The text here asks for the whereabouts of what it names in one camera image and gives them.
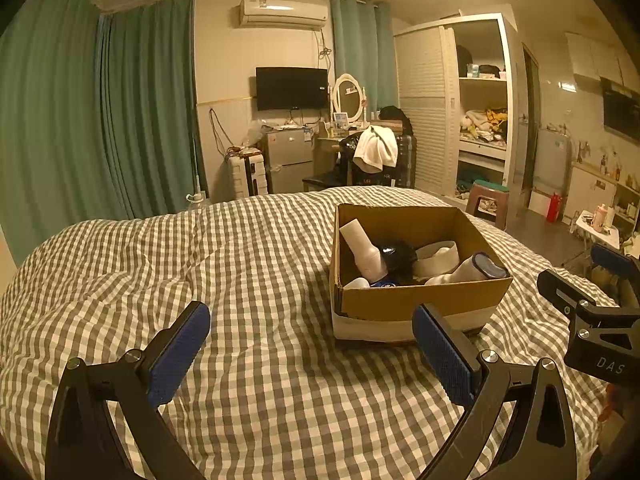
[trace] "blue label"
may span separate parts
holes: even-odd
[[[379,282],[375,282],[371,286],[398,286],[398,284],[392,282],[389,278],[382,278]]]

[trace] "white cabinet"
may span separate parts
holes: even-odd
[[[594,211],[600,204],[612,205],[615,195],[614,183],[574,166],[569,196],[564,208],[564,220],[570,221],[576,212]]]
[[[580,34],[566,34],[566,42],[569,45],[569,55],[575,75],[588,77],[589,79],[599,79],[596,65],[591,54],[591,42],[589,38]]]
[[[626,51],[619,52],[618,62],[620,63],[620,72],[622,72],[622,85],[640,93],[640,76],[629,54]]]
[[[623,84],[618,54],[613,47],[580,34],[565,35],[575,75],[595,80],[604,77]]]
[[[593,56],[593,62],[596,65],[598,76],[622,85],[618,54],[616,54],[613,47],[600,43],[599,41],[591,40],[591,55]]]
[[[418,145],[415,187],[453,197],[458,180],[484,178],[507,186],[517,200],[523,175],[518,168],[524,167],[527,147],[518,110],[527,110],[527,80],[522,41],[513,26],[499,13],[460,16],[415,25],[395,40],[400,107]],[[473,63],[504,70],[506,79],[466,78],[457,45],[469,51]],[[460,119],[468,110],[488,108],[506,108],[507,142],[461,140]],[[516,205],[510,212],[515,215]]]

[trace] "air conditioner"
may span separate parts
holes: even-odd
[[[241,27],[321,29],[328,18],[327,6],[287,0],[242,0]]]

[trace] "metal screw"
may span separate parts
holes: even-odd
[[[75,370],[76,368],[78,368],[81,364],[82,364],[82,359],[79,357],[72,357],[71,359],[69,359],[69,361],[66,362],[66,369],[67,370]]]
[[[556,363],[553,362],[552,359],[549,359],[548,357],[545,357],[542,359],[542,366],[543,368],[546,368],[547,370],[555,370],[556,369]]]
[[[480,355],[488,363],[495,363],[498,360],[498,354],[493,350],[482,350]]]
[[[140,361],[141,357],[142,357],[142,350],[140,350],[139,348],[133,348],[129,350],[126,354],[124,354],[124,360],[127,363],[137,363],[138,361]]]

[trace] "gray and white checkered blanket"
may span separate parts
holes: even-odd
[[[164,419],[206,478],[414,478],[462,410],[413,346],[335,345],[328,266],[334,209],[443,205],[415,190],[340,188],[253,197],[146,220],[69,227],[25,261],[0,302],[0,431],[44,478],[49,415],[66,361],[144,348],[192,299],[210,307],[203,349]],[[514,275],[478,346],[559,364],[578,455],[591,449],[604,385],[562,363],[566,320],[536,292],[548,261],[475,224]],[[591,283],[561,271],[600,304]],[[151,478],[124,423],[137,473]],[[506,405],[472,476],[489,466]]]

